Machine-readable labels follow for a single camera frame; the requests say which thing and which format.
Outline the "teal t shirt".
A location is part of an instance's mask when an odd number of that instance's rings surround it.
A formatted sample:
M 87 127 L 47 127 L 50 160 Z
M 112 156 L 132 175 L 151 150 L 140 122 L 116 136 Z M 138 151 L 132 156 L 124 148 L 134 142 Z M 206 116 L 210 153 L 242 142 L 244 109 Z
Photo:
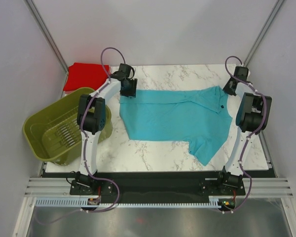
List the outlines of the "teal t shirt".
M 232 117 L 219 86 L 203 90 L 137 90 L 120 98 L 120 117 L 131 140 L 187 142 L 207 165 L 226 142 Z

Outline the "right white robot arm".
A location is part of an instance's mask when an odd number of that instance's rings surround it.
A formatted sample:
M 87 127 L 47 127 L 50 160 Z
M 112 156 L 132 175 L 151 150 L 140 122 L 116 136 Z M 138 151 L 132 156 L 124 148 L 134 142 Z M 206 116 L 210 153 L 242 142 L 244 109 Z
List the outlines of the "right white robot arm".
M 237 137 L 230 158 L 218 175 L 217 191 L 223 195 L 244 194 L 244 164 L 252 142 L 268 123 L 272 98 L 259 93 L 247 81 L 249 69 L 235 67 L 223 88 L 228 95 L 239 96 L 241 103 L 236 115 Z

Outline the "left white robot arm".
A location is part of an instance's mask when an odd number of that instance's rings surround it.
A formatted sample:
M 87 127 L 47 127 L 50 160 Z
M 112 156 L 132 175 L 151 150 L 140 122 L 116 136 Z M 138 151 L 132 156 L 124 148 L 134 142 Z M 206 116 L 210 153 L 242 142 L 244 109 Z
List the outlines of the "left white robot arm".
M 132 66 L 121 63 L 118 70 L 109 74 L 99 89 L 91 94 L 81 95 L 77 113 L 77 124 L 81 131 L 81 160 L 71 184 L 71 195 L 94 195 L 98 187 L 106 181 L 105 178 L 96 177 L 98 142 L 106 125 L 106 102 L 117 93 L 135 97 L 138 80 L 134 75 Z

